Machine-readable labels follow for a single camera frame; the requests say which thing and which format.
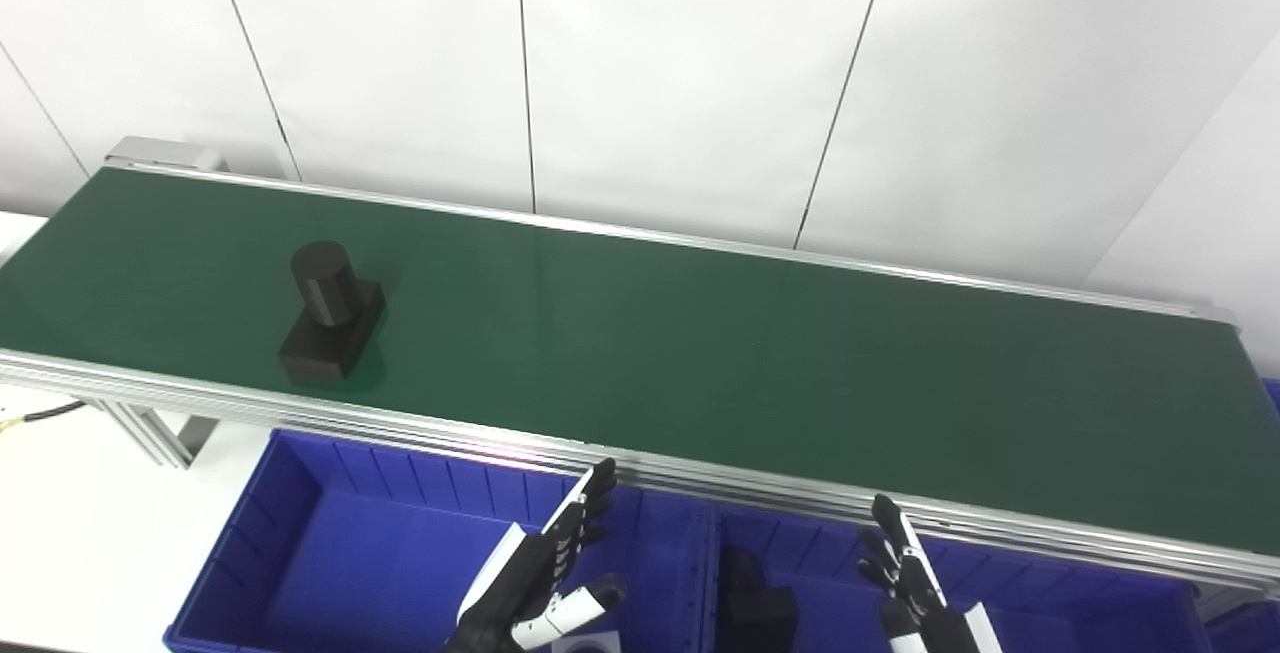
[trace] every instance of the black object in bin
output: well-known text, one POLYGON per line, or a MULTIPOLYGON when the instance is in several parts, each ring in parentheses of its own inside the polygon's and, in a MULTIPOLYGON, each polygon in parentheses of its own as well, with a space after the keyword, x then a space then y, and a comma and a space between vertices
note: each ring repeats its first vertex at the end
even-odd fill
POLYGON ((791 653, 800 608, 790 588, 765 588, 755 556, 726 548, 718 620, 719 653, 791 653))
POLYGON ((333 239, 298 248, 289 268, 306 307, 280 346, 280 364, 292 375, 347 378, 383 314, 381 286, 356 278, 347 248, 333 239))

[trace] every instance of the robotic hand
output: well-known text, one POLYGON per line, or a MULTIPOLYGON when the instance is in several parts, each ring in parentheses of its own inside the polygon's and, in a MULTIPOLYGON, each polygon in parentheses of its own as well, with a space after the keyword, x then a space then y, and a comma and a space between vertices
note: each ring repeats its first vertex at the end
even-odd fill
POLYGON ((859 558, 858 572, 888 594, 879 617, 893 653, 1002 653, 982 603, 968 613, 947 607, 929 557, 901 508, 887 496, 876 496, 872 516, 886 538, 869 529, 858 531, 859 543, 873 554, 859 558))
POLYGON ((622 601, 626 593, 614 575, 568 595, 557 592, 582 548, 604 538, 604 528, 591 522, 613 504, 614 469, 613 458, 605 458, 582 474, 539 534, 511 524, 462 598, 444 653, 525 653, 622 601))

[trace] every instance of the white floor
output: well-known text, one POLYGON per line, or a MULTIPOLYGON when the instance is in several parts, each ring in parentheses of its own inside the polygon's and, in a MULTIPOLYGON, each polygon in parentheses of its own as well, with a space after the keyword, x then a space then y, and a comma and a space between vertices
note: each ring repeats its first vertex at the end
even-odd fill
MULTIPOLYGON (((3 416, 65 402, 0 385, 3 416)), ((165 650, 268 430, 219 424, 188 471, 161 469, 105 414, 0 434, 0 641, 76 653, 165 650)))

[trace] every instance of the blue plastic bin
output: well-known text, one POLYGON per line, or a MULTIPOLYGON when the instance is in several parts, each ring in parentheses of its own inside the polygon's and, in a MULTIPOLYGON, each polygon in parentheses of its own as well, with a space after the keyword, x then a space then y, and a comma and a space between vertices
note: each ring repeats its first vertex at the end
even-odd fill
POLYGON ((1208 624, 1213 653, 1280 653, 1280 603, 1254 603, 1208 624))
MULTIPOLYGON (((855 570, 868 552, 852 525, 726 507, 721 538, 759 556, 769 586, 791 586, 800 608, 794 653, 890 653, 877 618, 883 593, 855 570)), ((982 601, 1006 653, 1211 652, 1185 583, 923 543, 951 603, 982 601)))
MULTIPOLYGON (((439 650, 509 521, 539 528, 572 479, 273 434, 165 643, 179 653, 439 650)), ((627 653, 707 645, 714 508, 620 488, 579 581, 616 571, 627 653)))
POLYGON ((1271 402, 1275 403, 1276 411, 1280 411, 1280 380, 1263 378, 1262 385, 1267 389, 1267 394, 1270 394, 1271 402))

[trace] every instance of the black cylinder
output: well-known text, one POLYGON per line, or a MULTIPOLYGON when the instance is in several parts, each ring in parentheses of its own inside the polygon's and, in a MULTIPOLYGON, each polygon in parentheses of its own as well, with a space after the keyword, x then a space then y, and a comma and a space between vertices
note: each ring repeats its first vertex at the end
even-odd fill
POLYGON ((289 264, 302 300, 315 321, 329 328, 360 315, 364 303, 351 270, 347 248, 333 239, 317 239, 293 254, 289 264))

